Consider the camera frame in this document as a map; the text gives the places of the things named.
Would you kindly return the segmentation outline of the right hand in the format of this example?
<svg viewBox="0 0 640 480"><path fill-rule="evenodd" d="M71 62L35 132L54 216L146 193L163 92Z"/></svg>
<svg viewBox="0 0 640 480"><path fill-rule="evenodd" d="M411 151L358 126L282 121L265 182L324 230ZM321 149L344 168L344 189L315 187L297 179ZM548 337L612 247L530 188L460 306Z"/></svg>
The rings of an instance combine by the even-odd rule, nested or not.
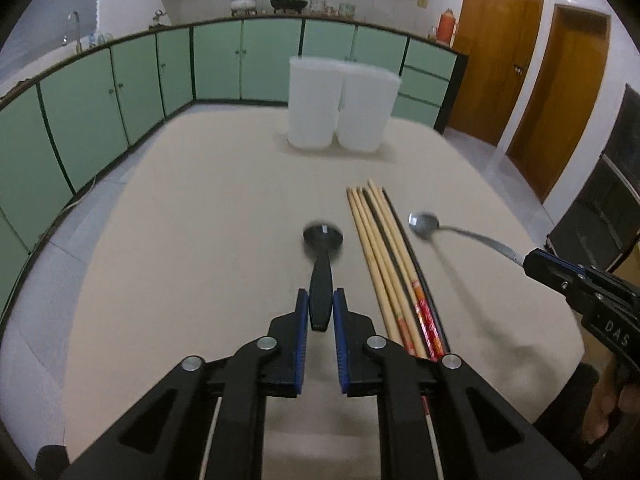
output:
<svg viewBox="0 0 640 480"><path fill-rule="evenodd" d="M639 387L626 385L621 392L617 392L615 378L616 364L609 362L592 390L582 422L582 440L588 444L593 444L606 435L616 408L624 414L639 414Z"/></svg>

